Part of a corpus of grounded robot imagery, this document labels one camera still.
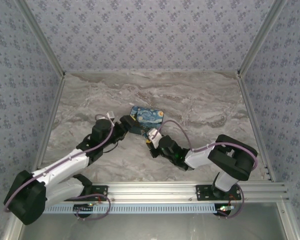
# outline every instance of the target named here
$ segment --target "patterned wallpaper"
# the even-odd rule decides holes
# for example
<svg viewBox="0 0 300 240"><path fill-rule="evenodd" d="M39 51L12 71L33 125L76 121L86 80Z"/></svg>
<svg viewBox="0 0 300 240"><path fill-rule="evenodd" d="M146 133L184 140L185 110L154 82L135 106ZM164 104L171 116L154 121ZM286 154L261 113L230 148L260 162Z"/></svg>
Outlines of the patterned wallpaper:
<svg viewBox="0 0 300 240"><path fill-rule="evenodd" d="M34 163L59 77L13 0L0 0L0 238L4 198Z"/></svg>
<svg viewBox="0 0 300 240"><path fill-rule="evenodd" d="M300 222L300 0L289 1L245 82L278 181Z"/></svg>
<svg viewBox="0 0 300 240"><path fill-rule="evenodd" d="M27 0L65 71L236 70L273 0Z"/></svg>

